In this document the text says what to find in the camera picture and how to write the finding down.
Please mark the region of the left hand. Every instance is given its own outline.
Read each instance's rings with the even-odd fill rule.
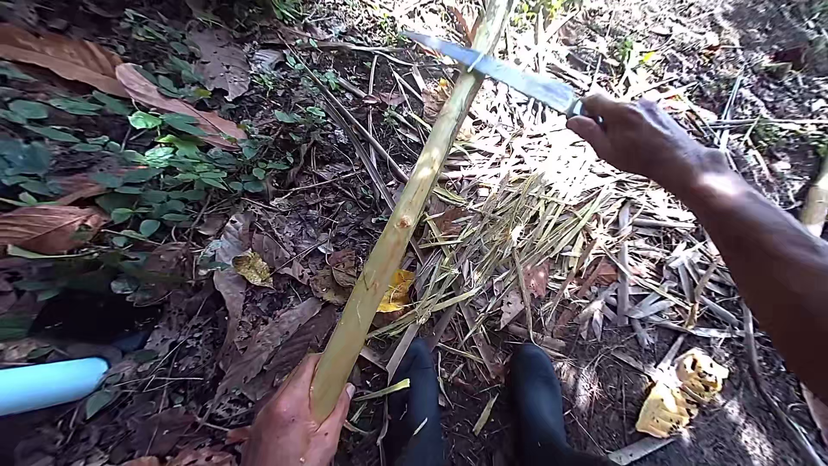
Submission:
[[[282,383],[253,422],[242,466],[326,466],[336,453],[354,386],[347,384],[321,424],[311,416],[311,380],[319,354],[310,354]]]

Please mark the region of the knife handle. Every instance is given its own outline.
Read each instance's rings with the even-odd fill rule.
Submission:
[[[583,102],[580,101],[580,99],[573,102],[572,106],[569,108],[569,110],[567,110],[566,119],[570,119],[570,118],[572,118],[576,115],[585,116],[586,118],[592,119],[593,121],[595,121],[601,127],[601,129],[603,129],[604,131],[607,130],[607,127],[604,124],[604,119],[601,118],[598,115],[590,115],[590,114],[586,113],[586,109],[584,108],[584,104],[583,104]]]

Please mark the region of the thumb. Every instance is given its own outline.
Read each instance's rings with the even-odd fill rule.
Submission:
[[[566,127],[589,143],[598,157],[606,159],[612,153],[607,133],[592,118],[576,115],[566,121]]]

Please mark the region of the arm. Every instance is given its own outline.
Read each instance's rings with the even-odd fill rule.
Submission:
[[[739,292],[789,367],[822,400],[828,375],[828,243],[731,171],[718,150],[701,146],[655,104],[584,99],[606,131],[585,117],[567,127],[599,157],[641,174],[681,199],[707,229]]]

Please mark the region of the hand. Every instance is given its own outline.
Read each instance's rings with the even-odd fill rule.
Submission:
[[[311,416],[311,380],[320,355],[310,354],[253,422],[242,466],[326,466],[336,453],[354,386],[347,384],[320,425]]]
[[[569,119],[566,127],[619,170],[648,177],[674,193],[703,182],[707,174],[729,172],[722,152],[697,143],[653,102],[622,104],[603,95],[582,102],[588,114],[604,119],[606,130],[584,116]]]

